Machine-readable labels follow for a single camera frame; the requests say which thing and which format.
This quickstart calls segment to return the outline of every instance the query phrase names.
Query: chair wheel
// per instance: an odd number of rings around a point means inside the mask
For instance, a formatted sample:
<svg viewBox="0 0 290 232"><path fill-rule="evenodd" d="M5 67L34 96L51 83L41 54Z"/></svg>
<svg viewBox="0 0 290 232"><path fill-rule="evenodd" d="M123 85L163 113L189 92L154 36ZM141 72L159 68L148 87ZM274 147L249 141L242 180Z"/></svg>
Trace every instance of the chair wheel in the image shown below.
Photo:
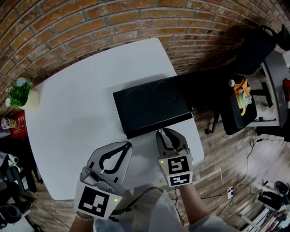
<svg viewBox="0 0 290 232"><path fill-rule="evenodd" d="M205 129L204 132L205 132L206 135L209 135L209 134L212 133L212 130L210 130L210 129Z"/></svg>

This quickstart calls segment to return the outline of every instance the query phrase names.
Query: power strip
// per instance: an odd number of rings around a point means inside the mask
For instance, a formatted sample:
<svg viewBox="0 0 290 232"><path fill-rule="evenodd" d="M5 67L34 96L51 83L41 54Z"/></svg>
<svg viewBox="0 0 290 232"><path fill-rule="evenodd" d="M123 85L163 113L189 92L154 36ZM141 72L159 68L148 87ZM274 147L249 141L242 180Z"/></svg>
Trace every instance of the power strip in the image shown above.
<svg viewBox="0 0 290 232"><path fill-rule="evenodd" d="M234 196L235 192L234 192L234 188L233 187L230 187L228 190L227 190L227 198L230 200L233 196Z"/></svg>

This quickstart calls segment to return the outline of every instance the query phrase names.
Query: black induction cooktop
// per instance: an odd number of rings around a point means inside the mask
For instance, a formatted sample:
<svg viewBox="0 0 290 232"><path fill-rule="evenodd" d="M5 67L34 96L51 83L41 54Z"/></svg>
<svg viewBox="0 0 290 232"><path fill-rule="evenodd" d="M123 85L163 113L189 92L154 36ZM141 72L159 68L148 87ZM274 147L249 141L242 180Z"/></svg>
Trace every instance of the black induction cooktop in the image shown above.
<svg viewBox="0 0 290 232"><path fill-rule="evenodd" d="M128 139L192 118L183 80L170 77L113 93Z"/></svg>

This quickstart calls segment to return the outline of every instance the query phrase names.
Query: brick wall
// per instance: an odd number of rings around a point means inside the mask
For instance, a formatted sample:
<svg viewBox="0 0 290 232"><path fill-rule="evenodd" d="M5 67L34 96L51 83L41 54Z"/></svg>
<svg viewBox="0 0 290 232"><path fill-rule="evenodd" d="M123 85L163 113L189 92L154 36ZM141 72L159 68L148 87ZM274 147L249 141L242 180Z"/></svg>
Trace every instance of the brick wall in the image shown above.
<svg viewBox="0 0 290 232"><path fill-rule="evenodd" d="M176 72L220 65L248 29L290 21L277 0L0 0L0 116L6 87L41 83L101 51L160 39Z"/></svg>

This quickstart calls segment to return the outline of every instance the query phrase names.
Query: white table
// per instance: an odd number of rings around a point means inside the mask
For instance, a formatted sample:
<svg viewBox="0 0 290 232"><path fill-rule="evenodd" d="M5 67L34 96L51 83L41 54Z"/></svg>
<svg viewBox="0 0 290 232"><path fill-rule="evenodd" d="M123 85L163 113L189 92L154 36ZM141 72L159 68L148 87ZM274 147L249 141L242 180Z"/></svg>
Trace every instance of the white table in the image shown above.
<svg viewBox="0 0 290 232"><path fill-rule="evenodd" d="M176 76L158 39L142 40L88 57L39 84L40 104L26 111L32 152L55 200L74 199L79 173L93 151L127 141L113 92ZM194 164L204 153L194 119L169 128L183 134ZM123 183L132 189L163 178L155 131L129 140L133 155Z"/></svg>

